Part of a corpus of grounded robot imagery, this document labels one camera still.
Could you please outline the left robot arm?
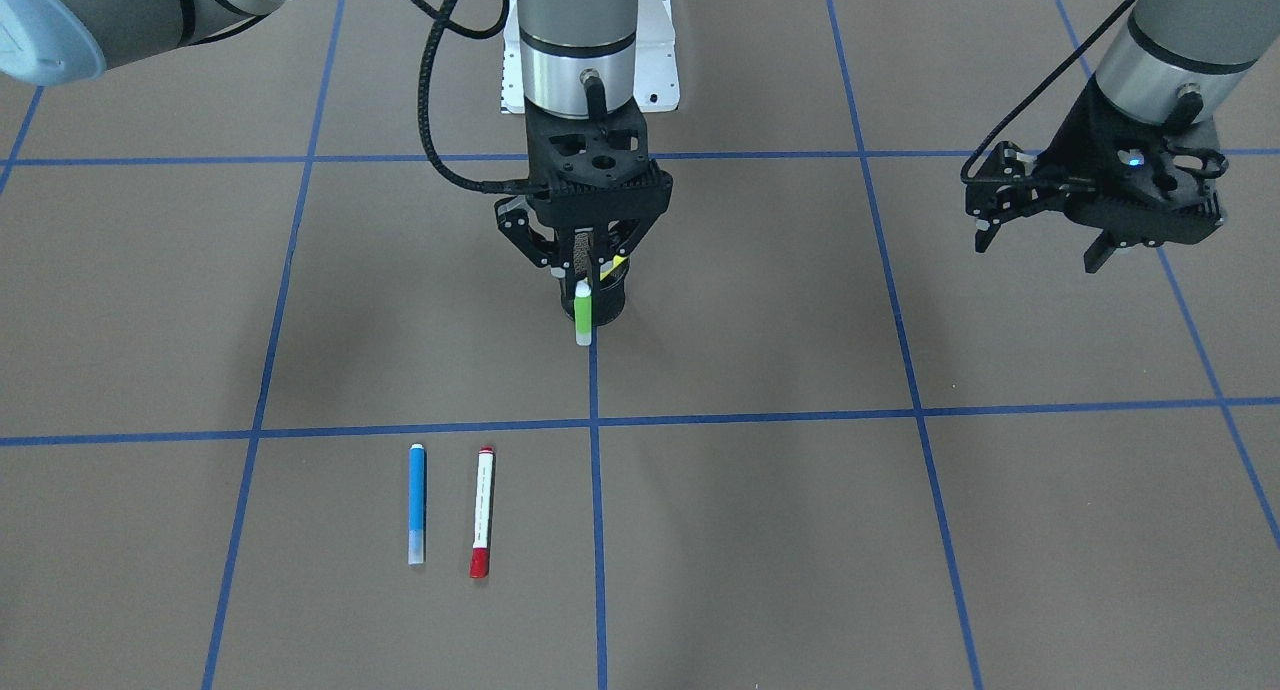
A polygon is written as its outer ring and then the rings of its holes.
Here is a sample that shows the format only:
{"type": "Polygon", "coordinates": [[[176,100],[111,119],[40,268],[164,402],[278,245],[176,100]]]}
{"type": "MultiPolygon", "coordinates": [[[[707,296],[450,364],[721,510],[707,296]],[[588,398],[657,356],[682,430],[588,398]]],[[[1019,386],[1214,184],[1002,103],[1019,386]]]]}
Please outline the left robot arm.
{"type": "Polygon", "coordinates": [[[1084,40],[1117,35],[1047,148],[988,134],[964,163],[975,251],[1015,219],[1061,213],[1098,236],[1093,274],[1119,251],[1198,245],[1226,221],[1229,163],[1213,115],[1277,38],[1277,0],[1124,0],[1084,40]]]}

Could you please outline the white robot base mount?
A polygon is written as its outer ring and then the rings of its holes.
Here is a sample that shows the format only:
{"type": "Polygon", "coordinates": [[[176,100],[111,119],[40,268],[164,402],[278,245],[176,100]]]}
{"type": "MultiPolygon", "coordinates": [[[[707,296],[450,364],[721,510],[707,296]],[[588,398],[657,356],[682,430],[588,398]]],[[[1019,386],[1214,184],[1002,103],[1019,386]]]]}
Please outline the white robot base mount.
{"type": "MultiPolygon", "coordinates": [[[[524,69],[520,51],[518,1],[509,1],[503,29],[500,111],[525,113],[524,69]]],[[[644,113],[676,111],[681,101],[676,31],[671,0],[637,0],[634,99],[644,113]]]]}

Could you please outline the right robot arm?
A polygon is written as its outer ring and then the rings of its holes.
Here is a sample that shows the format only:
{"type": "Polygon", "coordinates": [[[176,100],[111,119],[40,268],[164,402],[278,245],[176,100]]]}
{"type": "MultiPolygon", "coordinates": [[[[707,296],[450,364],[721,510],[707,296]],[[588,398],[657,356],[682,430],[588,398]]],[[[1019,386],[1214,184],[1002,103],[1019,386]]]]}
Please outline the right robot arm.
{"type": "MultiPolygon", "coordinates": [[[[410,12],[404,119],[419,161],[485,213],[525,262],[576,297],[623,285],[632,253],[675,183],[653,157],[635,96],[640,12],[658,0],[397,0],[410,12]],[[495,49],[518,61],[512,116],[521,166],[484,178],[447,157],[444,52],[495,49]]],[[[246,111],[252,151],[300,148],[302,106],[319,93],[340,0],[3,0],[3,83],[86,93],[105,79],[155,99],[165,128],[246,111]]]]}

